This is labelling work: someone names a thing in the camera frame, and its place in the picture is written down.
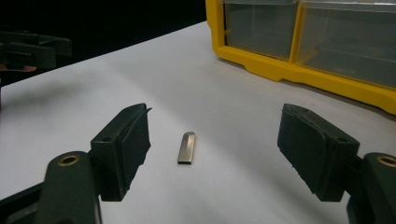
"clear plastic lid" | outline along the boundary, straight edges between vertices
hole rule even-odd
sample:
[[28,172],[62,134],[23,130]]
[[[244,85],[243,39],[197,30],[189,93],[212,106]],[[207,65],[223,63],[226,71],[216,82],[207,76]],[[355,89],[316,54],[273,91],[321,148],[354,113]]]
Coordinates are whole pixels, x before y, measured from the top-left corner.
[[292,5],[299,0],[223,0],[224,4],[245,4],[245,5]]
[[300,3],[303,7],[396,12],[396,0],[300,0]]

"yellow frame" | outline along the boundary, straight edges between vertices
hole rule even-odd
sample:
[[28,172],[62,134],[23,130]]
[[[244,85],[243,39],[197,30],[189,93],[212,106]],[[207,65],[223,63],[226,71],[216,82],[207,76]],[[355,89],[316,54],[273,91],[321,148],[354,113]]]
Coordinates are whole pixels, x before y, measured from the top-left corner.
[[250,73],[273,81],[286,79],[292,82],[304,83],[369,105],[378,106],[390,114],[396,115],[396,90],[320,72],[295,63],[303,16],[304,8],[299,7],[290,60],[287,62],[226,46],[222,1],[206,0],[206,18],[212,32],[212,47],[220,58],[242,64]]

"metal ring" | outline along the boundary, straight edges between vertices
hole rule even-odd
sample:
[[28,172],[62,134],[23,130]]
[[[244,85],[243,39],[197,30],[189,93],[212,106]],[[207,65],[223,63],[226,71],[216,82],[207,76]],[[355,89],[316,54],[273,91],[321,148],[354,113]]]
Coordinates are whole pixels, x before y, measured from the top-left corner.
[[65,157],[61,158],[58,161],[58,165],[60,165],[60,166],[69,166],[69,165],[75,164],[78,161],[79,161],[79,156],[78,155],[70,155],[70,156],[65,156]]
[[377,156],[376,159],[384,165],[396,168],[396,159],[390,156]]

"silver usb drive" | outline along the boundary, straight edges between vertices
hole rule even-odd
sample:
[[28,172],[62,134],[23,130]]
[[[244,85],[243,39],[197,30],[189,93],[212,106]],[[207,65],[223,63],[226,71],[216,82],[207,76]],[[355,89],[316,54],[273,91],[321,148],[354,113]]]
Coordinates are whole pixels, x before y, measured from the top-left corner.
[[194,152],[195,133],[184,133],[178,153],[178,164],[192,164],[192,153]]

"yellow container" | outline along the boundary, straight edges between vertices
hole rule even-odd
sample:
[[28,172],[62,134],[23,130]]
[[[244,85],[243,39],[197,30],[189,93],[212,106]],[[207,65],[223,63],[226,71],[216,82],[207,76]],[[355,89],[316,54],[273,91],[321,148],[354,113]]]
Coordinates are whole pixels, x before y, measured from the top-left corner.
[[[294,30],[287,51],[286,48],[259,49],[260,43],[238,45],[238,41],[235,44],[230,40],[238,32],[235,28],[242,32],[236,35],[242,36],[237,40],[258,39],[257,34],[262,30],[271,34],[271,26],[264,27],[268,25],[266,21],[257,25],[260,19],[254,17],[257,8],[273,8],[274,11],[267,11],[266,16],[274,16],[273,23],[285,24],[286,8],[295,4],[292,0],[262,0],[259,4],[258,0],[206,0],[206,17],[212,32],[213,50],[220,58],[242,64],[249,72],[273,81],[286,79],[304,83],[396,114],[396,0],[390,0],[395,1],[394,4],[384,1],[387,3],[301,0],[295,20],[288,19]],[[237,13],[240,13],[230,11],[230,4],[250,8],[252,12],[245,14],[255,23],[247,24],[246,29],[241,24],[230,23],[230,15],[238,18]],[[276,29],[272,35],[288,37],[290,28],[281,27],[285,28],[283,32]],[[278,39],[288,45],[287,38]]]

